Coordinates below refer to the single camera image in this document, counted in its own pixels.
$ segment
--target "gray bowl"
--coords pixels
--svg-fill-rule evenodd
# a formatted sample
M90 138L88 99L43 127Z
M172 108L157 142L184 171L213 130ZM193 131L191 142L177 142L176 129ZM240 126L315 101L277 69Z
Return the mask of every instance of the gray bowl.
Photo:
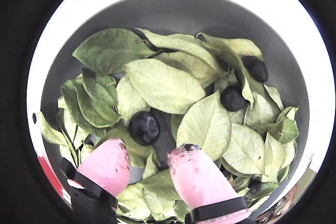
M287 45L268 24L228 0L122 0L98 12L67 40L49 70L41 98L41 110L47 118L56 118L57 99L61 96L59 87L67 79L78 75L83 67L72 57L72 52L90 35L110 27L141 27L164 35L195 35L202 31L217 37L252 40L263 52L268 66L267 84L279 90L285 106L300 107L296 117L300 131L298 152L291 169L291 174L294 173L303 154L309 126L308 94L300 67ZM166 115L159 118L166 134L161 134L163 137L155 146L163 162L166 152L174 147L168 119ZM68 190L66 178L58 167L61 160L58 146L45 143L45 149L57 177ZM131 180L137 181L140 174L141 170L133 169ZM291 176L284 180L251 217L255 218L265 211L290 179Z

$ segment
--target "black background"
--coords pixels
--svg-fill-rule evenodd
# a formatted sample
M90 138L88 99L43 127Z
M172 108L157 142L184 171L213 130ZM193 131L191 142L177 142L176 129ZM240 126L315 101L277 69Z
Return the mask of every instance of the black background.
M3 224L75 221L33 155L25 112L29 64L39 35L61 1L0 0L0 223ZM335 68L336 0L300 1L320 29ZM319 71L318 56L316 59L312 74ZM279 223L335 223L334 149L333 134L317 178L302 200Z

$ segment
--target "white bowl rim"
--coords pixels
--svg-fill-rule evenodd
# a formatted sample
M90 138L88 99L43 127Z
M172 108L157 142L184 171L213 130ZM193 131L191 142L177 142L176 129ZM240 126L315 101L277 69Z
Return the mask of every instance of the white bowl rim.
M50 18L38 41L28 76L27 115L35 151L38 156L44 156L47 162L40 129L34 124L31 115L40 110L49 68L61 47L82 23L118 1L120 0L64 0ZM335 86L331 62L315 23L298 0L230 1L262 18L280 35L296 58L308 90L310 123L306 147L297 170L274 201L276 203L297 183L308 166L317 173L327 153L335 116ZM323 108L327 109L320 108L321 89L324 92ZM68 199L66 192L63 193L64 198Z

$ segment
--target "pile of leaves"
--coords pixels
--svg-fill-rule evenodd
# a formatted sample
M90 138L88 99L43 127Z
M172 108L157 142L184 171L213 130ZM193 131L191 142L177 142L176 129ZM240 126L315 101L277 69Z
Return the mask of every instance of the pile of leaves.
M261 51L247 39L135 32L102 30L73 52L87 68L60 87L57 127L38 113L45 140L58 144L61 155L78 167L104 141L123 139L131 165L144 173L142 181L117 196L119 222L183 223L189 208L169 170L162 169L151 146L138 145L128 130L133 114L155 108L171 114L176 147L199 145L256 210L288 177L299 135L297 108L284 108L278 90L254 80L241 61L249 56L263 60ZM220 102L231 85L240 86L248 101L237 112ZM211 90L208 95L205 88ZM98 140L90 145L88 136ZM252 180L262 182L256 194L248 187Z

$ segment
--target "blueberry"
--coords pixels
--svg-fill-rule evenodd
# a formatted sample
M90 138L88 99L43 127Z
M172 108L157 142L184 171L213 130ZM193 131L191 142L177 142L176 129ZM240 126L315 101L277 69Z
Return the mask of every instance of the blueberry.
M247 56L242 59L242 62L244 67L257 82L264 83L268 80L268 70L262 60L255 56Z
M261 191L262 182L259 180L251 180L248 188L250 188L250 194L255 195Z
M242 89L238 86L229 86L220 95L220 102L228 111L238 111L242 109L247 101L242 95Z
M132 138L142 146L149 146L159 138L160 125L157 119L147 111L134 114L129 123Z

